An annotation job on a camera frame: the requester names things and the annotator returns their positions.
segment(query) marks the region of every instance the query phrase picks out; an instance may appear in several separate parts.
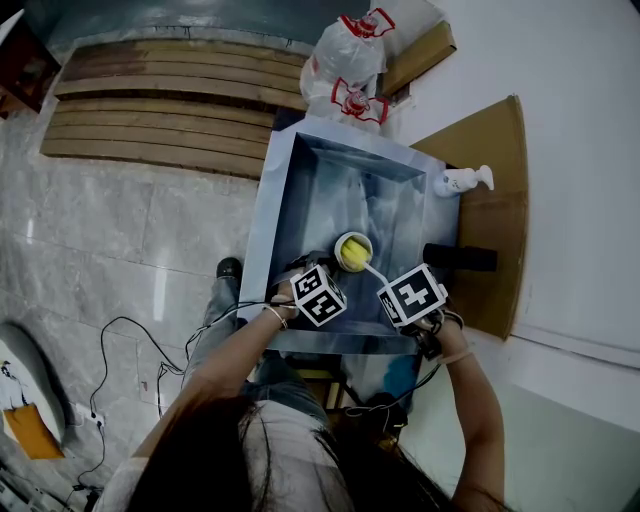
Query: person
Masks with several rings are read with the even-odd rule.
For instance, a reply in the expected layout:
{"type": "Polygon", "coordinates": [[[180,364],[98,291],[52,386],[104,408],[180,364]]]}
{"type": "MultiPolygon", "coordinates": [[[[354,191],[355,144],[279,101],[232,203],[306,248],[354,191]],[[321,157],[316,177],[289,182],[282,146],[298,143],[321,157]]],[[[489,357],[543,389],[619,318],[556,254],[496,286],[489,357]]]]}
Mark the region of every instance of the person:
{"type": "MultiPolygon", "coordinates": [[[[237,304],[240,275],[239,261],[220,262],[205,324],[237,304]]],[[[278,295],[292,299],[290,285],[278,295]]],[[[329,427],[304,381],[279,353],[265,352],[292,316],[290,308],[265,308],[239,330],[231,315],[205,331],[181,393],[117,469],[96,510],[507,509],[502,415],[473,355],[447,365],[466,445],[449,497],[397,443],[382,447],[353,425],[329,427]],[[256,381],[247,382],[259,362],[256,381]]],[[[444,357],[468,350],[453,321],[437,336],[444,357]]]]}

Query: stainless steel sink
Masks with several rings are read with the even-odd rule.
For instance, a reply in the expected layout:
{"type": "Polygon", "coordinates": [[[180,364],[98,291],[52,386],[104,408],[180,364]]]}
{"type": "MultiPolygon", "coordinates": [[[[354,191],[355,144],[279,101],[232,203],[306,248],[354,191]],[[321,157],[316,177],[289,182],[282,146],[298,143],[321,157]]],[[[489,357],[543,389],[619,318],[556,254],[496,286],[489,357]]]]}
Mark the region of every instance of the stainless steel sink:
{"type": "MultiPolygon", "coordinates": [[[[360,231],[372,241],[372,265],[392,280],[421,262],[427,242],[454,245],[458,200],[432,191],[444,163],[382,137],[308,117],[273,132],[258,190],[241,301],[261,301],[284,266],[312,250],[333,251],[360,231]]],[[[320,328],[304,317],[272,348],[323,353],[413,353],[378,302],[380,281],[361,272],[334,279],[348,310],[320,328]]],[[[260,307],[241,310],[250,320],[260,307]]]]}

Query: wooden pallet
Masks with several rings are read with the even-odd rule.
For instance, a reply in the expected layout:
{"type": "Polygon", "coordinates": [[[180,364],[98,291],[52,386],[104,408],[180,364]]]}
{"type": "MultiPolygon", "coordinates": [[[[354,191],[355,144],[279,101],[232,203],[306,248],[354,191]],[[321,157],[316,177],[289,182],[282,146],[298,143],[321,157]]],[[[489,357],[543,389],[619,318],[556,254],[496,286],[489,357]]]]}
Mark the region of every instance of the wooden pallet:
{"type": "Polygon", "coordinates": [[[115,91],[224,96],[306,110],[305,58],[226,42],[134,41],[79,48],[55,90],[60,99],[115,91]]]}
{"type": "Polygon", "coordinates": [[[273,115],[214,104],[105,98],[61,102],[40,151],[260,179],[273,115]]]}

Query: plastic bottle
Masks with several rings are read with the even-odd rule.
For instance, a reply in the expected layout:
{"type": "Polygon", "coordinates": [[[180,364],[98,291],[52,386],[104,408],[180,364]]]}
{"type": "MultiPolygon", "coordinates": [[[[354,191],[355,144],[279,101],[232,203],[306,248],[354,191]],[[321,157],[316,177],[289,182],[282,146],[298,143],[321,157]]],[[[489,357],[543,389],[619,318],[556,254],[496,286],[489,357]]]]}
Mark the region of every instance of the plastic bottle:
{"type": "Polygon", "coordinates": [[[377,134],[387,119],[388,108],[386,99],[367,98],[362,91],[350,89],[340,78],[333,87],[322,82],[314,88],[307,115],[325,117],[377,134]]]}
{"type": "Polygon", "coordinates": [[[440,197],[454,197],[476,187],[479,182],[493,190],[493,172],[488,165],[477,171],[473,169],[447,169],[438,174],[433,182],[433,190],[440,197]]]}

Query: bracelet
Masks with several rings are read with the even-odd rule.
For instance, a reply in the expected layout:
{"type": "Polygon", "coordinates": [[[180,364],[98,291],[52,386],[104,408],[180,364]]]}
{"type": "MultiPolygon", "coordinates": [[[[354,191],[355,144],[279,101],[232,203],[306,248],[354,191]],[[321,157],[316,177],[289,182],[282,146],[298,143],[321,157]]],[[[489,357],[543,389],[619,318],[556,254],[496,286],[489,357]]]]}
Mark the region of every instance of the bracelet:
{"type": "Polygon", "coordinates": [[[471,352],[471,350],[469,350],[468,348],[463,350],[462,352],[458,352],[457,354],[453,354],[452,356],[449,357],[441,357],[438,360],[439,364],[453,364],[453,363],[457,363],[458,361],[464,359],[467,356],[473,355],[473,352],[471,352]]]}
{"type": "Polygon", "coordinates": [[[262,308],[262,311],[264,311],[265,309],[268,309],[269,311],[271,311],[274,315],[276,315],[278,317],[278,320],[280,320],[280,323],[282,324],[282,329],[280,329],[280,330],[289,328],[289,325],[287,325],[287,321],[284,318],[282,318],[280,316],[280,313],[278,313],[275,309],[273,309],[271,306],[265,306],[264,308],[262,308]]]}

